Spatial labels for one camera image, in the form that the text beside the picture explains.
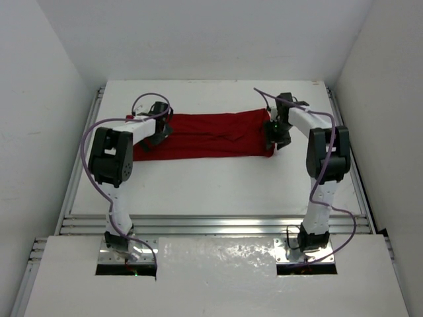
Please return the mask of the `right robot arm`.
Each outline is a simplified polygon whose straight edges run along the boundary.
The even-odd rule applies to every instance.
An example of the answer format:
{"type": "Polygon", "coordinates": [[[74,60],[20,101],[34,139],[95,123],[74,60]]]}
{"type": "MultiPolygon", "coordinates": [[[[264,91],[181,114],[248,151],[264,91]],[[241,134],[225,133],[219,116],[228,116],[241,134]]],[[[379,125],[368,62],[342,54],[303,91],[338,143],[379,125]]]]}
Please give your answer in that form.
{"type": "Polygon", "coordinates": [[[270,119],[264,123],[266,146],[278,150],[291,143],[291,128],[307,137],[305,165],[311,179],[307,212],[299,227],[297,250],[315,251],[329,242],[328,220],[338,184],[351,167],[348,128],[337,125],[332,114],[310,109],[290,93],[274,97],[276,105],[266,106],[270,119]]]}

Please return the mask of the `red t shirt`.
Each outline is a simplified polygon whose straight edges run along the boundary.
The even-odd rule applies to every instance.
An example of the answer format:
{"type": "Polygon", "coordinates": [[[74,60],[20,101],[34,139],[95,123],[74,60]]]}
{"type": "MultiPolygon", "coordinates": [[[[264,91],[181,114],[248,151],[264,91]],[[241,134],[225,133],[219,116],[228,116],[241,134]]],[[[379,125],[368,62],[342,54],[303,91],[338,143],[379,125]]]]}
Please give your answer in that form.
{"type": "Polygon", "coordinates": [[[271,157],[266,149],[263,124],[270,116],[265,109],[222,114],[175,114],[173,133],[144,153],[134,145],[135,161],[226,157],[271,157]]]}

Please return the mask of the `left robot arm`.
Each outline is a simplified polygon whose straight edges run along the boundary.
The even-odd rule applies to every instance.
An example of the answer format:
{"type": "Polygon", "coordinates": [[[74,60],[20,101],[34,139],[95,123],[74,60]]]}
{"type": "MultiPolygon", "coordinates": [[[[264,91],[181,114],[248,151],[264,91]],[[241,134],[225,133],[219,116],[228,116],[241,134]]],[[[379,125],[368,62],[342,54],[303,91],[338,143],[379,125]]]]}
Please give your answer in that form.
{"type": "Polygon", "coordinates": [[[118,252],[129,252],[135,241],[133,223],[125,206],[125,183],[132,175],[134,146],[142,141],[163,142],[172,129],[173,109],[166,102],[155,102],[148,112],[132,112],[116,127],[100,126],[89,155],[88,171],[110,203],[106,216],[106,245],[118,252]]]}

